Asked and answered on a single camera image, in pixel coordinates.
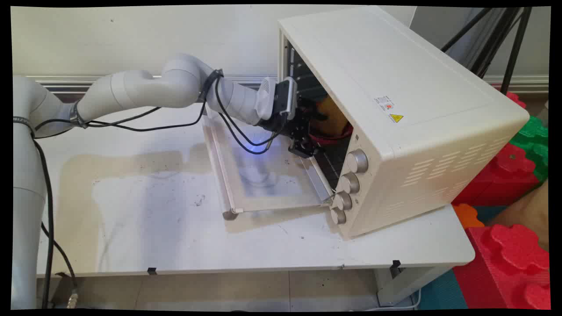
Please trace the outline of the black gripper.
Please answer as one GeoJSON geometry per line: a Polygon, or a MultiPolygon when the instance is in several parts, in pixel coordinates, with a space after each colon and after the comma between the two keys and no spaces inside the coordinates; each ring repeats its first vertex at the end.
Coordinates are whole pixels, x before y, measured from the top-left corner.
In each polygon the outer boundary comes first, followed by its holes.
{"type": "Polygon", "coordinates": [[[304,133],[308,132],[311,120],[325,121],[328,116],[318,110],[315,101],[303,101],[295,110],[295,116],[289,120],[286,114],[276,112],[271,118],[263,121],[263,128],[279,135],[287,136],[291,142],[288,151],[301,158],[310,158],[317,153],[317,142],[304,133]]]}

